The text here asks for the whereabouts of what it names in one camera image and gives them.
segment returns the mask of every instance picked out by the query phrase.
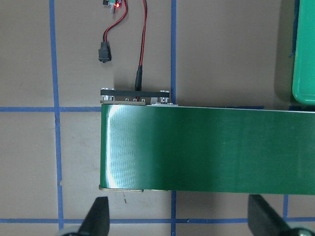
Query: grid line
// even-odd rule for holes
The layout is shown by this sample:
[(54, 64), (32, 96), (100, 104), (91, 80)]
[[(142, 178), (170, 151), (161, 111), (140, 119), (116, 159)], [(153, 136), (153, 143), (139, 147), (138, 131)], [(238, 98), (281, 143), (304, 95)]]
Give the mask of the grid line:
[[(59, 107), (60, 112), (100, 112), (101, 107)], [(55, 112), (55, 107), (0, 107), (0, 112)]]
[(176, 18), (177, 2), (171, 2), (171, 99), (176, 104)]
[(176, 191), (171, 195), (171, 236), (176, 236)]
[(288, 213), (288, 204), (289, 204), (289, 195), (284, 194), (283, 196), (283, 219), (287, 219), (287, 213)]
[(51, 66), (52, 66), (52, 77), (53, 77), (55, 133), (56, 133), (55, 138), (56, 138), (58, 225), (59, 225), (59, 230), (61, 230), (63, 229), (63, 188), (60, 185), (60, 182), (62, 180), (62, 163), (61, 163), (60, 112), (59, 112), (56, 29), (55, 29), (55, 0), (49, 0), (49, 25), (50, 25)]
[[(315, 222), (315, 217), (289, 217), (286, 222)], [(65, 224), (81, 224), (83, 219), (64, 219)], [(174, 219), (111, 219), (111, 224), (172, 224)], [(228, 219), (175, 219), (176, 224), (237, 224), (247, 223), (247, 218)], [(0, 219), (0, 223), (7, 224), (58, 224), (59, 219)]]

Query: red wire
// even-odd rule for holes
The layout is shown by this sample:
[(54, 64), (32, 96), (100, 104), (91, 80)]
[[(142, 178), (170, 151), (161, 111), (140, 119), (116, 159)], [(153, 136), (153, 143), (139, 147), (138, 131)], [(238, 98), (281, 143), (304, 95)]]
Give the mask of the red wire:
[(143, 30), (142, 30), (142, 42), (141, 42), (141, 56), (140, 56), (140, 62), (139, 65), (142, 66), (142, 62), (143, 62), (143, 55), (144, 55), (144, 42), (145, 42), (145, 38), (146, 38), (146, 27), (147, 27), (147, 3), (146, 0), (142, 0), (143, 2), (143, 7), (144, 7), (144, 24), (143, 24)]
[(114, 24), (112, 24), (110, 27), (108, 27), (104, 33), (104, 41), (107, 42), (107, 34), (108, 32), (113, 28), (115, 27), (116, 25), (118, 25), (124, 18), (125, 16), (127, 15), (128, 13), (128, 4), (127, 4), (127, 1), (126, 0), (123, 0), (124, 1), (124, 4), (125, 4), (125, 12), (124, 14), (121, 16), (121, 18), (119, 18), (118, 21), (116, 21)]

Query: power connector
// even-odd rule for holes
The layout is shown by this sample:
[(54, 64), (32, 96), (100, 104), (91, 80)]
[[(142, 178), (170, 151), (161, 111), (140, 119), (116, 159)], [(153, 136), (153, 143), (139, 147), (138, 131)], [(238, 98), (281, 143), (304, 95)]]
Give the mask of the power connector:
[(109, 43), (101, 42), (100, 49), (98, 50), (98, 60), (102, 63), (112, 60)]
[(135, 91), (141, 91), (142, 89), (142, 66), (138, 66), (137, 75), (136, 75), (136, 82), (134, 84)]

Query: green plastic bin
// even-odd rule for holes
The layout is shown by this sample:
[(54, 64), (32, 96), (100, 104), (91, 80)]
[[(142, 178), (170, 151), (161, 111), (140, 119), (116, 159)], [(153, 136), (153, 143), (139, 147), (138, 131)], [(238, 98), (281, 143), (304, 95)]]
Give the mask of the green plastic bin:
[(303, 104), (315, 105), (315, 0), (301, 0), (293, 95)]

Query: red and black wire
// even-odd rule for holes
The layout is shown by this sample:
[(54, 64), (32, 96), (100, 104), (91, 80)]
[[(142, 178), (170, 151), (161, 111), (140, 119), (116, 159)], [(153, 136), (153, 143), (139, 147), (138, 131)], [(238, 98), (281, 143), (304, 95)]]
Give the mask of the red and black wire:
[(142, 66), (143, 62), (143, 54), (144, 54), (144, 43), (146, 38), (146, 27), (147, 27), (147, 16), (148, 16), (148, 5), (147, 0), (142, 0), (143, 8), (144, 8), (144, 24), (142, 29), (142, 39), (141, 39), (141, 53), (140, 53), (140, 60), (139, 65)]
[[(116, 25), (118, 25), (128, 14), (128, 3), (127, 0), (123, 0), (124, 5), (125, 5), (125, 12), (124, 14), (121, 16), (121, 18), (119, 18), (118, 21), (116, 21), (113, 25), (111, 25), (110, 27), (108, 27), (106, 29), (106, 31), (103, 34), (103, 42), (107, 43), (107, 34), (108, 32), (115, 27)], [(143, 3), (143, 8), (144, 8), (144, 23), (143, 23), (143, 29), (142, 29), (142, 38), (141, 38), (141, 51), (140, 51), (140, 59), (139, 59), (139, 66), (138, 66), (138, 70), (137, 70), (137, 75), (136, 75), (136, 82), (134, 85), (134, 89), (136, 91), (141, 91), (141, 85), (142, 85), (142, 63), (143, 63), (143, 55), (144, 55), (144, 44), (145, 44), (145, 38), (146, 38), (146, 28), (147, 28), (147, 17), (148, 17), (148, 5), (147, 5), (147, 0), (142, 0)]]
[(121, 21), (123, 21), (123, 19), (126, 17), (126, 15), (128, 14), (128, 3), (127, 3), (127, 0), (123, 0), (123, 2), (124, 2), (124, 5), (125, 5), (125, 12), (124, 12), (124, 14), (121, 16), (121, 18), (119, 18), (119, 20), (118, 21), (116, 21), (114, 24), (112, 24), (110, 27), (108, 27), (106, 30), (105, 30), (105, 32), (104, 32), (104, 34), (103, 34), (103, 41), (104, 42), (107, 42), (107, 34), (108, 34), (108, 32), (113, 28), (113, 27), (115, 27), (116, 25), (118, 25)]

